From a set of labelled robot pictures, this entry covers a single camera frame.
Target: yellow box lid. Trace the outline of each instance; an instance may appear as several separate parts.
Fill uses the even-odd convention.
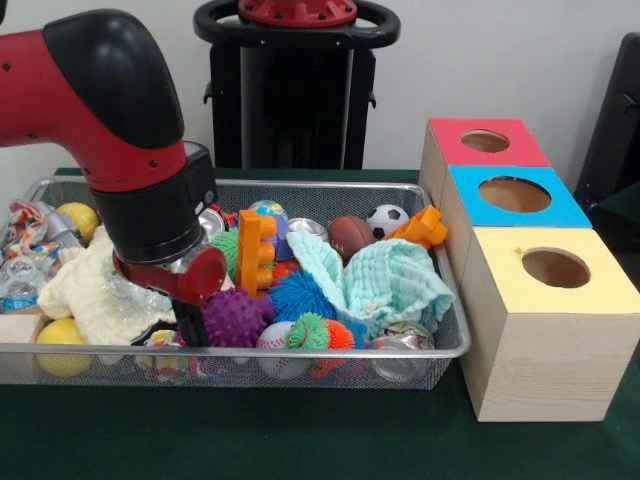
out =
[[[510,313],[640,313],[640,293],[591,229],[473,230]]]

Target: red robot arm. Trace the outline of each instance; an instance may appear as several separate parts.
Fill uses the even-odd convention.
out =
[[[4,4],[0,12],[4,15]],[[198,215],[217,199],[208,158],[187,161],[175,88],[134,17],[96,10],[0,36],[0,146],[54,142],[82,167],[116,268],[170,295],[187,343],[226,274]]]

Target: soccer ball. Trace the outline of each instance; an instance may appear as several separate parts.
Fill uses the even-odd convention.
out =
[[[409,215],[396,205],[380,205],[374,208],[367,216],[367,224],[373,231],[373,236],[378,240],[409,221]]]

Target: stacked boxes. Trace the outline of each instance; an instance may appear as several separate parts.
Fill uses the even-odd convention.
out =
[[[478,419],[602,420],[640,337],[640,294],[524,123],[431,120],[420,185],[449,227]]]

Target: baseball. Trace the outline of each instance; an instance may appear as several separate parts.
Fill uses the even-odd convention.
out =
[[[293,322],[278,322],[267,327],[256,342],[256,348],[286,348],[286,335]],[[264,373],[278,380],[289,380],[302,375],[308,363],[302,358],[258,358]]]

